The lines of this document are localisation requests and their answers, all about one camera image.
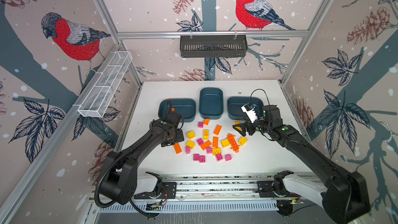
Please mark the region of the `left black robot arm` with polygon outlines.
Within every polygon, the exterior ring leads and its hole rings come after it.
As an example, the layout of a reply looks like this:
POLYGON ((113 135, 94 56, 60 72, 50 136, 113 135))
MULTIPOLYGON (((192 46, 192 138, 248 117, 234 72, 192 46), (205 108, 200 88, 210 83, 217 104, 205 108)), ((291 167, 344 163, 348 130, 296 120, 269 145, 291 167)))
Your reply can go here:
POLYGON ((100 208, 107 208, 115 203, 125 205, 135 195, 147 194, 158 197, 162 193, 162 177, 146 172, 138 176, 138 168, 143 160, 158 146, 172 146, 184 141, 181 114, 172 110, 172 101, 167 100, 169 110, 161 118, 149 124, 149 131, 128 148, 111 151, 104 159, 98 177, 94 202, 100 208))

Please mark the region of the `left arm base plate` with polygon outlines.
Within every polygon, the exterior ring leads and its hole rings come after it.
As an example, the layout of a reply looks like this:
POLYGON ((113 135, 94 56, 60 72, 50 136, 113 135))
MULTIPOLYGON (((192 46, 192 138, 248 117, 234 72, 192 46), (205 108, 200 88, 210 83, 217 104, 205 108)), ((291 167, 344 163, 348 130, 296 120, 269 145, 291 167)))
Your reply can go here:
POLYGON ((152 192, 134 195, 135 200, 168 200, 175 199, 177 191, 176 182, 163 182, 162 186, 156 186, 152 192))

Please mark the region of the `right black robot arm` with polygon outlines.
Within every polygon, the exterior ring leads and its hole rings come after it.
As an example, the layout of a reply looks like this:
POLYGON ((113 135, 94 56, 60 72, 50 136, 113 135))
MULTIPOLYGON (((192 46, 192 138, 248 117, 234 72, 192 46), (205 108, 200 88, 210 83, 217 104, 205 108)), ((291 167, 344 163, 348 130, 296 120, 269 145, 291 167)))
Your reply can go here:
POLYGON ((245 122, 233 129, 242 136, 260 132, 270 137, 304 162, 320 179, 320 183, 306 180, 292 171, 274 175, 273 192, 278 197, 295 194, 322 207, 337 224, 347 224, 371 211, 365 178, 358 172, 349 172, 331 161, 312 146, 291 125, 285 125, 276 105, 266 105, 262 114, 252 103, 241 107, 245 122))

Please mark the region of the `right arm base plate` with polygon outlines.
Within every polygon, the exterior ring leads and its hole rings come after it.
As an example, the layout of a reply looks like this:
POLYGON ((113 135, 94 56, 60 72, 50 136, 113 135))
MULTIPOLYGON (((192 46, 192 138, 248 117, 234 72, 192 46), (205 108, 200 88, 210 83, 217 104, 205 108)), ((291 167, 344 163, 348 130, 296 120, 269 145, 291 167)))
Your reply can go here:
POLYGON ((283 184, 274 181, 257 181, 260 198, 299 198, 298 195, 292 194, 286 190, 283 184))

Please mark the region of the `orange long lego diagonal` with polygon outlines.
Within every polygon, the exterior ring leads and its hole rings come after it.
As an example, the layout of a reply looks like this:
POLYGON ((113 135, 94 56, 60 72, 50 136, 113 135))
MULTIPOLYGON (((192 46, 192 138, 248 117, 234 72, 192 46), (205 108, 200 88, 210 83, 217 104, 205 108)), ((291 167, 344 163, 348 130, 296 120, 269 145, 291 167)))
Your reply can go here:
POLYGON ((208 141, 206 141, 205 143, 203 143, 202 145, 201 145, 201 149, 202 150, 206 150, 208 147, 211 147, 212 146, 212 142, 210 142, 209 140, 208 141))

